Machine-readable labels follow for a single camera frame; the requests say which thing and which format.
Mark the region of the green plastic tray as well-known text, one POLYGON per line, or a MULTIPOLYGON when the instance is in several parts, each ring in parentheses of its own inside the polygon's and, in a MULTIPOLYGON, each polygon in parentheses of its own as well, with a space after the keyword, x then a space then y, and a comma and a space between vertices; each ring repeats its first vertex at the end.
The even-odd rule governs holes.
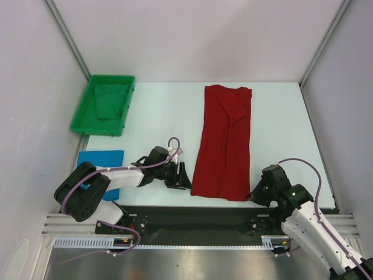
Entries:
POLYGON ((131 75, 92 75, 82 95, 70 129, 82 135, 101 135, 118 137, 122 135, 125 120, 130 107, 133 91, 135 89, 135 77, 131 75), (98 84, 128 84, 129 92, 119 119, 102 120, 96 115, 94 99, 94 87, 98 84))

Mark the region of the aluminium frame rail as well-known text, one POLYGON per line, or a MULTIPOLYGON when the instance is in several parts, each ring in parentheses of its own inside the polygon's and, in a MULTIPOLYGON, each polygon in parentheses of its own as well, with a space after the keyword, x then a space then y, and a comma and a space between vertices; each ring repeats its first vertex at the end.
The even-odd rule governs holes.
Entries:
POLYGON ((43 237, 87 237, 95 235, 97 221, 88 219, 77 222, 61 213, 47 215, 41 235, 43 237))

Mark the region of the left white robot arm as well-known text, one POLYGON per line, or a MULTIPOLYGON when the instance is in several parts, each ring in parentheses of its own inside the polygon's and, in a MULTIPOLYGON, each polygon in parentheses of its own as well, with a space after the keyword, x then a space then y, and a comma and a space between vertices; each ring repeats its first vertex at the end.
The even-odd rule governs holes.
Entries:
POLYGON ((167 188, 193 189, 185 170, 185 163, 177 160, 177 151, 170 146, 155 146, 127 167, 98 167, 91 162, 81 163, 54 192, 61 212, 77 222, 92 218, 104 222, 116 233, 129 226, 129 213, 115 201, 104 200, 111 190, 143 187, 160 180, 167 188))

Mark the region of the red t shirt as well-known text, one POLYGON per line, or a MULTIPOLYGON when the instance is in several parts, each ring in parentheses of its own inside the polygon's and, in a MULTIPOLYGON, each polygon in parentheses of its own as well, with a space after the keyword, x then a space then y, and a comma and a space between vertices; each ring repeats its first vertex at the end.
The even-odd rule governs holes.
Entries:
POLYGON ((250 193, 252 90, 205 87, 200 148, 192 195, 246 201, 250 193))

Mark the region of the black table edge rail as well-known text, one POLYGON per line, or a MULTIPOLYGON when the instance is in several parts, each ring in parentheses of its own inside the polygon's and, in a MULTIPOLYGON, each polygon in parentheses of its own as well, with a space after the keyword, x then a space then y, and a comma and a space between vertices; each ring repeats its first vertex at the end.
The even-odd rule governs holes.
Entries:
POLYGON ((253 246, 261 236, 252 236, 252 216, 270 215, 273 208, 214 208, 176 206, 125 206, 129 214, 148 216, 148 234, 142 245, 253 246))

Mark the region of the aluminium corner post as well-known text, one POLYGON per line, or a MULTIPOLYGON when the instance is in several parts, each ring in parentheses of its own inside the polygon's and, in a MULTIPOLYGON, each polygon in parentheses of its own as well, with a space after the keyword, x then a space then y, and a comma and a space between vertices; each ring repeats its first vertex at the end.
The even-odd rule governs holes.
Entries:
POLYGON ((85 77, 87 81, 90 80, 91 73, 84 61, 84 58, 76 44, 73 36, 65 23, 65 20, 62 17, 55 1, 53 0, 42 0, 43 4, 47 8, 48 13, 50 14, 52 20, 54 21, 62 39, 66 43, 69 51, 71 52, 73 59, 75 60, 76 64, 78 65, 81 73, 85 77))
POLYGON ((330 43, 333 35, 335 34, 336 30, 338 29, 341 21, 343 20, 345 14, 347 13, 349 7, 352 4, 352 0, 343 0, 341 4, 339 5, 335 15, 333 16, 333 19, 331 23, 329 24, 328 28, 326 29, 325 34, 322 37, 321 42, 319 43, 318 47, 316 48, 316 51, 314 55, 312 56, 304 74, 302 75, 298 85, 300 89, 303 89, 306 85, 309 77, 311 76, 312 72, 314 71, 317 63, 323 56, 323 53, 325 52, 328 44, 330 43))

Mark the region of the right aluminium corner post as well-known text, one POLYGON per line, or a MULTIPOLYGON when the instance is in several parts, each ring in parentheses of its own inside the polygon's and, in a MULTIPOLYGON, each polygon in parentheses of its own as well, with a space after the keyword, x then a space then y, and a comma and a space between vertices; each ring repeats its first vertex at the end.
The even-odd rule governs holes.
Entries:
POLYGON ((302 75, 298 85, 300 89, 303 89, 306 85, 309 77, 311 76, 312 72, 314 71, 317 63, 323 56, 323 53, 325 52, 328 44, 330 43, 333 35, 335 34, 336 30, 338 29, 341 21, 343 20, 345 14, 347 13, 349 7, 352 4, 352 0, 343 0, 341 4, 339 5, 335 15, 333 16, 333 19, 331 23, 329 24, 328 28, 326 29, 325 34, 322 37, 321 42, 319 43, 318 47, 316 48, 316 51, 314 55, 312 56, 304 74, 302 75))

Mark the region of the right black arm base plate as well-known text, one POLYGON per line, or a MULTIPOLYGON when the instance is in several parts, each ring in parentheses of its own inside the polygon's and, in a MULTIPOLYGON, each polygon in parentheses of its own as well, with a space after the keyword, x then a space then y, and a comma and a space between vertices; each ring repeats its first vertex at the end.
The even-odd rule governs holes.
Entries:
POLYGON ((286 235, 281 229, 281 220, 275 216, 257 215, 249 220, 250 233, 252 236, 277 236, 286 235))

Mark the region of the blue folded t shirt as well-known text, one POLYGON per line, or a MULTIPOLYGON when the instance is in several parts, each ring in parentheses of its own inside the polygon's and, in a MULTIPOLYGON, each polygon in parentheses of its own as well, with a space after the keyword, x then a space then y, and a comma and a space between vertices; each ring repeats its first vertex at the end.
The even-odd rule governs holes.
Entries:
POLYGON ((125 152, 123 150, 87 150, 78 154, 77 164, 90 162, 100 167, 121 167, 124 162, 125 152))

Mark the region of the green folded t shirt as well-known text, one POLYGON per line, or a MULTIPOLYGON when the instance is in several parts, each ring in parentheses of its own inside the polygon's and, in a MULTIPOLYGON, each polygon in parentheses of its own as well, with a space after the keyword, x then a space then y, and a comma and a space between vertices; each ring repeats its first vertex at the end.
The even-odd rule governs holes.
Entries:
POLYGON ((94 87, 96 115, 98 119, 114 120, 122 116, 129 85, 98 84, 94 87))

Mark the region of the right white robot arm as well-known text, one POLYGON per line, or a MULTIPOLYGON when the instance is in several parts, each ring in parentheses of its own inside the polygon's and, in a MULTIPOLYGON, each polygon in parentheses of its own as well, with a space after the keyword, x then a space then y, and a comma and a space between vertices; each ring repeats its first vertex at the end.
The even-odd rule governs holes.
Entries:
POLYGON ((270 165, 262 170, 249 200, 270 212, 269 228, 288 235, 329 273, 330 279, 372 279, 372 259, 353 249, 327 220, 316 200, 301 185, 290 183, 284 169, 270 165))

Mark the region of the left aluminium corner post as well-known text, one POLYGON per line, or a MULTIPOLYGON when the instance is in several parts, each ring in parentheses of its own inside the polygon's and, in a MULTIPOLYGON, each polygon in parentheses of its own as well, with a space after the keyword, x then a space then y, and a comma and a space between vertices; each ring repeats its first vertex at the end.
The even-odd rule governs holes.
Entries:
POLYGON ((43 4, 47 8, 48 13, 50 14, 52 20, 54 21, 62 39, 66 43, 69 51, 71 52, 73 59, 75 60, 76 64, 78 65, 81 73, 85 77, 87 81, 90 80, 91 73, 84 61, 84 58, 76 44, 73 36, 65 23, 65 20, 62 17, 55 1, 53 0, 42 0, 43 4))

